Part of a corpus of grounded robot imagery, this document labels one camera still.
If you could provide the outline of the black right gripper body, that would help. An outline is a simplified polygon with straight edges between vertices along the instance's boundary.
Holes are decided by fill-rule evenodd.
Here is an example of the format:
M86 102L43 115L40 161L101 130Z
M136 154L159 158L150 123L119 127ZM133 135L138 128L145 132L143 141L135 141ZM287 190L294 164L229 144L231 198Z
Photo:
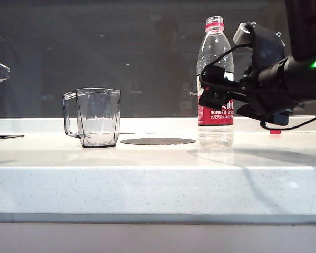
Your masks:
M266 123L288 124L298 102L288 96L281 74L283 67L272 65L240 79L246 104L237 109L237 114Z

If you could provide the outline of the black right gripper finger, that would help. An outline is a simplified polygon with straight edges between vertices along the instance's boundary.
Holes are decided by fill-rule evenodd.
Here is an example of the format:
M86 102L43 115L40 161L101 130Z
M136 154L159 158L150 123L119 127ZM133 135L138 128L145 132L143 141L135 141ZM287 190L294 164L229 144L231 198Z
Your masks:
M253 108L253 105L246 98L246 94L242 92L242 89L237 88L233 90L219 90L216 91L213 88L200 88L198 90L197 107L207 107L210 109L221 109L228 103L229 100L237 100L243 102L243 106Z
M239 82L225 77L225 69L216 65L205 67L200 73L200 88L216 91L243 91Z

